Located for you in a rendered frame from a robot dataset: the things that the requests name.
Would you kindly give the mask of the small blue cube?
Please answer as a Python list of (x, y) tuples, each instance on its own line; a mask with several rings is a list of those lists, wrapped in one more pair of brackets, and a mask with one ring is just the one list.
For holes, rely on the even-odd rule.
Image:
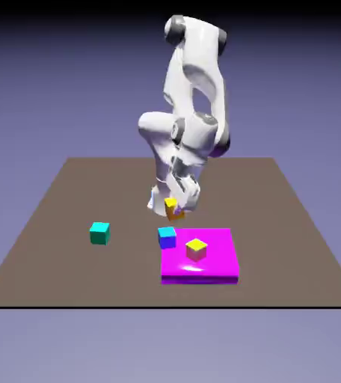
[(158, 242), (161, 249), (176, 247), (176, 231), (174, 227), (159, 227)]

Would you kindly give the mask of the large magenta box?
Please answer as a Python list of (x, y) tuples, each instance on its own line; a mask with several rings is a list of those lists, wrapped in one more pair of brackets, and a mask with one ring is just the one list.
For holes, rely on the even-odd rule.
[[(175, 227), (176, 247), (161, 249), (163, 284), (237, 284), (239, 261), (229, 228)], [(205, 242), (206, 257), (194, 262), (185, 244), (198, 238)]]

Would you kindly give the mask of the small yellow cube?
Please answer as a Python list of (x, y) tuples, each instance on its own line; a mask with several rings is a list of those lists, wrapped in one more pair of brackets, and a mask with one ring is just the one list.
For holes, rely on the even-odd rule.
[(208, 245), (198, 238), (194, 238), (185, 244), (186, 256), (194, 262), (199, 262), (206, 257)]

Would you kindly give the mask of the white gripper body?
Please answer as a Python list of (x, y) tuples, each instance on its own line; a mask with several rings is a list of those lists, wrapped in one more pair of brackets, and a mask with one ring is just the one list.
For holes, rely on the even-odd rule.
[(178, 210), (195, 210), (200, 196), (200, 185), (193, 174), (188, 174), (186, 177), (168, 174), (166, 184), (171, 197), (176, 199)]

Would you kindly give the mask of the small orange cube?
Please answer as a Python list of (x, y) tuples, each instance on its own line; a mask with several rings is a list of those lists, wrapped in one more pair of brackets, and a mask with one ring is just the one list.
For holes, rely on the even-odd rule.
[(177, 201), (174, 197), (165, 198), (165, 213), (169, 221), (185, 217), (185, 212), (181, 209), (177, 209)]

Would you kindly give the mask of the small green cube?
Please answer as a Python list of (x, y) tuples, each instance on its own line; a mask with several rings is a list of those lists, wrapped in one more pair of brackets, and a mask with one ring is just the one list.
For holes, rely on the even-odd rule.
[(111, 236), (111, 227), (109, 223), (94, 222), (90, 229), (90, 243), (93, 245), (107, 245)]

